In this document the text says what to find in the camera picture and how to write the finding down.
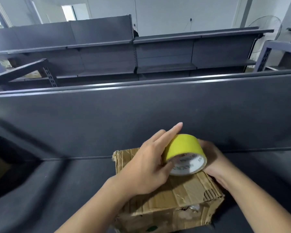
forearm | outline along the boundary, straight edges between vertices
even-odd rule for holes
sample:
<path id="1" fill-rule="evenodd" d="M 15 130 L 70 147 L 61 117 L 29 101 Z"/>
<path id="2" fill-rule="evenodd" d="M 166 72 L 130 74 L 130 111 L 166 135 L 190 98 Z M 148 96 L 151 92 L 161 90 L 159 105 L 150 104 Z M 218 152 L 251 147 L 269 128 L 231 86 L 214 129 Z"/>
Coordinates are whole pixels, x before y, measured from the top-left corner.
<path id="1" fill-rule="evenodd" d="M 217 179 L 231 193 L 255 233 L 291 233 L 291 214 L 237 168 Z"/>
<path id="2" fill-rule="evenodd" d="M 101 189 L 55 233 L 105 232 L 116 214 L 132 197 L 125 184 L 111 177 Z"/>

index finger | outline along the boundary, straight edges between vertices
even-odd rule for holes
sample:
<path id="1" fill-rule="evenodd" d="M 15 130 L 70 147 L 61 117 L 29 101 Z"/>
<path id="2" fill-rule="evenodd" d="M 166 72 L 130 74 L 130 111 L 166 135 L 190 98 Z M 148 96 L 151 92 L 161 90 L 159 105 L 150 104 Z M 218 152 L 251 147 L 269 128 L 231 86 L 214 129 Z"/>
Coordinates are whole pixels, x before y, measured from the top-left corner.
<path id="1" fill-rule="evenodd" d="M 160 138 L 158 138 L 154 144 L 165 148 L 171 140 L 175 137 L 175 135 L 182 129 L 183 123 L 178 123 L 175 126 L 173 126 L 172 129 L 165 132 Z"/>

yellow tape roll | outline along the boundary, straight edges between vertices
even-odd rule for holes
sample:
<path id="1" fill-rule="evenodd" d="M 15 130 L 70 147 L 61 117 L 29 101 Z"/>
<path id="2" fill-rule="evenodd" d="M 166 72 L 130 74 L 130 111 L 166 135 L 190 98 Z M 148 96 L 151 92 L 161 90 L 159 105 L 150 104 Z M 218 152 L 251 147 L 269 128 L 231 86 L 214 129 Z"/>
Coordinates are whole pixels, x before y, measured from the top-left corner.
<path id="1" fill-rule="evenodd" d="M 175 167 L 170 172 L 172 176 L 184 176 L 202 170 L 207 163 L 207 158 L 198 143 L 198 139 L 188 134 L 178 134 L 165 148 L 163 162 L 178 156 Z"/>

white inner core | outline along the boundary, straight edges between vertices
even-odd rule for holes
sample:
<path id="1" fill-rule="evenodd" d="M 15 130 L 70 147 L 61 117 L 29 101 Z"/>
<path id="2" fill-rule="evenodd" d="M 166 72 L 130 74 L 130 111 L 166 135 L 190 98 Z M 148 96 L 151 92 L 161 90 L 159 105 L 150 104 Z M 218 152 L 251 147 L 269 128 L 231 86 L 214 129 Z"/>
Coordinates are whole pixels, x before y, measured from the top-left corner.
<path id="1" fill-rule="evenodd" d="M 177 159 L 174 168 L 171 170 L 171 175 L 188 175 L 194 173 L 200 168 L 202 168 L 205 160 L 204 158 L 195 153 L 185 153 L 179 156 L 174 157 Z"/>

person's right hand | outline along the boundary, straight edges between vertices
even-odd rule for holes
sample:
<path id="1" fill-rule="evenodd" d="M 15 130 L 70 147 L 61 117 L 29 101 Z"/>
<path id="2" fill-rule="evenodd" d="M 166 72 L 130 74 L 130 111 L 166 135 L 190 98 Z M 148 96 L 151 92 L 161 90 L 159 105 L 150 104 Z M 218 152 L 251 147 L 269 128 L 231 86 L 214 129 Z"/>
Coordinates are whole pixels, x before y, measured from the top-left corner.
<path id="1" fill-rule="evenodd" d="M 213 176 L 217 182 L 226 189 L 224 178 L 228 176 L 232 170 L 237 170 L 236 166 L 234 166 L 234 164 L 232 164 L 212 142 L 199 139 L 199 144 L 207 157 L 207 165 L 203 171 Z"/>

